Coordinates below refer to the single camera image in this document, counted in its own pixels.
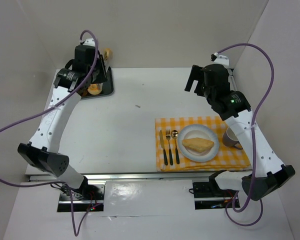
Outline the aluminium rail front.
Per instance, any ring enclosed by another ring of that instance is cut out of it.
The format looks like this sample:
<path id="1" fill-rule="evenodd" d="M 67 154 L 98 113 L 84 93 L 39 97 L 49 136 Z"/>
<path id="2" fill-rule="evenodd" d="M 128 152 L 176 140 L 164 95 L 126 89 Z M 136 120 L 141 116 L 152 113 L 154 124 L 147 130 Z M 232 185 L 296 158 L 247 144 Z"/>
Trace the aluminium rail front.
<path id="1" fill-rule="evenodd" d="M 163 179 L 197 179 L 208 178 L 214 174 L 212 171 L 190 172 L 146 172 L 121 174 L 86 174 L 90 181 L 132 181 L 132 180 L 163 180 Z"/>

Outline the yellow checkered cloth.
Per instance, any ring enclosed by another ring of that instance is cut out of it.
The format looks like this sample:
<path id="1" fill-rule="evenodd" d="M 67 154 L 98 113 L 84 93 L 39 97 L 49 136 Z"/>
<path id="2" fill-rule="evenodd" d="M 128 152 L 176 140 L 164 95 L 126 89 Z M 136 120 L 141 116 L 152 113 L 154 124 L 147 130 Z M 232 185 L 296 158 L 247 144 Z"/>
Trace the yellow checkered cloth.
<path id="1" fill-rule="evenodd" d="M 177 130 L 180 132 L 184 127 L 199 124 L 210 128 L 216 133 L 219 140 L 219 151 L 212 160 L 207 162 L 195 162 L 184 157 L 178 148 L 180 164 L 176 163 L 175 141 L 172 139 L 171 150 L 173 165 L 165 165 L 163 150 L 160 144 L 160 130 L 166 136 L 166 129 Z M 222 143 L 223 134 L 227 129 L 225 122 L 219 116 L 199 116 L 199 117 L 175 117 L 175 118 L 157 118 L 155 119 L 155 152 L 156 152 L 156 170 L 159 172 L 172 171 L 216 171 L 231 170 L 242 171 L 250 166 L 250 161 L 243 150 L 232 147 L 226 147 Z"/>

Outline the round donut bread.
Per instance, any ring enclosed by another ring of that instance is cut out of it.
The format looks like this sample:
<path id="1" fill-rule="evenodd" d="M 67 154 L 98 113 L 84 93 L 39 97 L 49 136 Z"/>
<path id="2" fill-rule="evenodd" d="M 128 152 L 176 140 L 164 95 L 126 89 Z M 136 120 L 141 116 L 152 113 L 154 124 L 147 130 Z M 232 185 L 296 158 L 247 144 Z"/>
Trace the round donut bread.
<path id="1" fill-rule="evenodd" d="M 103 83 L 91 84 L 87 91 L 90 95 L 96 96 L 99 95 L 103 90 Z"/>

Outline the purple mug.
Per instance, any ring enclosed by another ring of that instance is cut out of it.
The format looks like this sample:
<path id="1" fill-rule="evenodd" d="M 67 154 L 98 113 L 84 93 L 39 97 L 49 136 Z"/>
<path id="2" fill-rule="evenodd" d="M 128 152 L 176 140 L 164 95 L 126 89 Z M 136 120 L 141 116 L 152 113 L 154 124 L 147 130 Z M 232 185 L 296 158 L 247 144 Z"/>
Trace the purple mug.
<path id="1" fill-rule="evenodd" d="M 230 127 L 226 129 L 222 137 L 222 143 L 228 148 L 235 148 L 237 150 L 243 150 L 238 138 L 231 130 Z"/>

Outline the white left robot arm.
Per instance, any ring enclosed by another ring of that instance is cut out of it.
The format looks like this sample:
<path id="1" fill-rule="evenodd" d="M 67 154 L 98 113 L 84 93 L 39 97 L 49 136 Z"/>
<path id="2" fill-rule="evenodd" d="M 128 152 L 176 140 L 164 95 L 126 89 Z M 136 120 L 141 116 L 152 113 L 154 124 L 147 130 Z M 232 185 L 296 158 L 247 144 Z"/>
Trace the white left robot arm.
<path id="1" fill-rule="evenodd" d="M 20 143 L 18 153 L 34 168 L 64 182 L 74 192 L 85 196 L 100 194 L 100 189 L 70 166 L 69 157 L 59 153 L 60 141 L 68 120 L 85 92 L 98 95 L 108 80 L 113 58 L 107 48 L 103 54 L 94 43 L 75 47 L 71 59 L 56 75 L 50 99 L 50 112 L 43 115 L 39 127 L 27 144 Z"/>

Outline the long golden bread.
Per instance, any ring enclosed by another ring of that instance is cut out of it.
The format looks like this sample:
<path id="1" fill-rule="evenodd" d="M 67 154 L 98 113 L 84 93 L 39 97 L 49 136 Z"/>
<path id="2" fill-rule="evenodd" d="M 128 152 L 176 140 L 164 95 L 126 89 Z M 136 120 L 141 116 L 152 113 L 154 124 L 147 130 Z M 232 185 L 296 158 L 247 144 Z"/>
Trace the long golden bread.
<path id="1" fill-rule="evenodd" d="M 215 145 L 213 141 L 199 137 L 183 139 L 181 143 L 185 148 L 188 148 L 197 153 L 209 151 Z"/>

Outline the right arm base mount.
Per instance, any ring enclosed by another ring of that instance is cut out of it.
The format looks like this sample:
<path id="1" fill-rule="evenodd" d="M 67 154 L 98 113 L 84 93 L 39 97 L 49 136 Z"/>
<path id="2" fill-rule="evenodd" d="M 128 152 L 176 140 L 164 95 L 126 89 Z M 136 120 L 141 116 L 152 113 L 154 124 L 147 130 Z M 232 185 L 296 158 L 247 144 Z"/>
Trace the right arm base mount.
<path id="1" fill-rule="evenodd" d="M 188 192 L 194 197 L 195 210 L 224 209 L 236 193 L 234 190 L 214 189 L 210 182 L 193 182 Z"/>

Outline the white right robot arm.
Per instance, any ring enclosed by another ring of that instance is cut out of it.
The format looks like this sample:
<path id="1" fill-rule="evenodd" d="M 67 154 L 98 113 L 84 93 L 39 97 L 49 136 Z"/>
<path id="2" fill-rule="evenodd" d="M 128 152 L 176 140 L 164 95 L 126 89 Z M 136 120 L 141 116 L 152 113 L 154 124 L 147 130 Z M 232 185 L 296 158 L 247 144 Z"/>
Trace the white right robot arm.
<path id="1" fill-rule="evenodd" d="M 269 145 L 244 94 L 231 90 L 229 72 L 223 65 L 193 65 L 184 90 L 189 92 L 195 81 L 195 94 L 205 97 L 233 131 L 252 166 L 249 174 L 225 170 L 214 174 L 219 189 L 243 191 L 249 199 L 259 201 L 296 174 L 293 166 L 284 164 Z"/>

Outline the white blue-rimmed plate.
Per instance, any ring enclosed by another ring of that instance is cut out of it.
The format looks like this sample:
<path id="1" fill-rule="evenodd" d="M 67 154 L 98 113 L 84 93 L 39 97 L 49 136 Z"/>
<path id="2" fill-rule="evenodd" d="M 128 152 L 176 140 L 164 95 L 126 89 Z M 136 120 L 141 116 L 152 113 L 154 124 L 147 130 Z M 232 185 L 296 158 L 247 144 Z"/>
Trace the white blue-rimmed plate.
<path id="1" fill-rule="evenodd" d="M 194 162 L 205 163 L 217 156 L 220 143 L 217 134 L 202 124 L 184 127 L 177 137 L 182 155 Z"/>

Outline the black baking tray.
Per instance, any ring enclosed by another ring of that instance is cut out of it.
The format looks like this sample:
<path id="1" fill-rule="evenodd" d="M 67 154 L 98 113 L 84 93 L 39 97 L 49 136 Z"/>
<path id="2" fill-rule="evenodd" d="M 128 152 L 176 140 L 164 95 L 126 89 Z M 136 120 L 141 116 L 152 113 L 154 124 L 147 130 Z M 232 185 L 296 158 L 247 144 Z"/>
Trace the black baking tray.
<path id="1" fill-rule="evenodd" d="M 98 98 L 98 97 L 105 97 L 109 96 L 114 92 L 114 83 L 113 83 L 113 73 L 112 73 L 112 68 L 109 67 L 108 71 L 106 73 L 107 81 L 102 82 L 102 92 L 98 95 L 91 95 L 88 93 L 88 88 L 81 93 L 81 98 L 82 99 L 89 99 L 89 98 Z"/>

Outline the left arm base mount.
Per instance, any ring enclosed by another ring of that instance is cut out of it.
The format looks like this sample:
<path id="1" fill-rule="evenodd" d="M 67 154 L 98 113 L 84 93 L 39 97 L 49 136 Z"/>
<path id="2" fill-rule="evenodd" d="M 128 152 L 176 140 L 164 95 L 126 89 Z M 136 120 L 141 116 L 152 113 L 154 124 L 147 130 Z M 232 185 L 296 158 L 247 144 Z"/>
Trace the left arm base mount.
<path id="1" fill-rule="evenodd" d="M 59 190 L 59 199 L 57 212 L 69 213 L 71 212 L 71 196 L 68 188 L 64 184 L 53 183 L 50 186 Z M 98 194 L 89 192 L 87 196 L 82 196 L 79 193 L 71 191 L 74 212 L 103 212 L 104 211 L 104 190 L 105 185 L 96 185 L 99 188 Z"/>

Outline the small oval bread roll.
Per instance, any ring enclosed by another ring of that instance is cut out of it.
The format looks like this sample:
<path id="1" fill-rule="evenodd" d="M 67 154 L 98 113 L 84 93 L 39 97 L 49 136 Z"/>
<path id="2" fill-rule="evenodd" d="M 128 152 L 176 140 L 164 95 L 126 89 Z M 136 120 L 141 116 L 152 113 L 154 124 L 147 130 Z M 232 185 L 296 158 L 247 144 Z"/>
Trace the small oval bread roll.
<path id="1" fill-rule="evenodd" d="M 103 52 L 103 58 L 106 61 L 110 61 L 113 58 L 113 51 L 110 48 L 105 48 Z"/>

